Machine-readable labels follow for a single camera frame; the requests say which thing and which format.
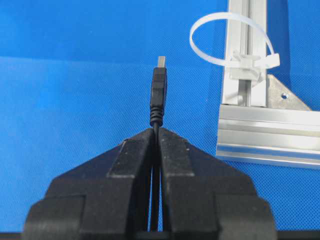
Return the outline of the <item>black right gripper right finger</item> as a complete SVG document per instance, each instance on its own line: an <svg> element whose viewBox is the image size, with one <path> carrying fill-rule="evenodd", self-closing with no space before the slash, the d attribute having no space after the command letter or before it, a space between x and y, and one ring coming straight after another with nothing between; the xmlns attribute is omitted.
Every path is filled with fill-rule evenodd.
<svg viewBox="0 0 320 240"><path fill-rule="evenodd" d="M165 224L173 240L275 240L267 201L243 172L159 130Z"/></svg>

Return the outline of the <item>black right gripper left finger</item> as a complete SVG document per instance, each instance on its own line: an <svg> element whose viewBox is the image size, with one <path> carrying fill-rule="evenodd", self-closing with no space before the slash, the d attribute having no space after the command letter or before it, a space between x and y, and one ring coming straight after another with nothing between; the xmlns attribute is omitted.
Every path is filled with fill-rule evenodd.
<svg viewBox="0 0 320 240"><path fill-rule="evenodd" d="M148 227L154 131L57 176L29 210L24 240L129 240Z"/></svg>

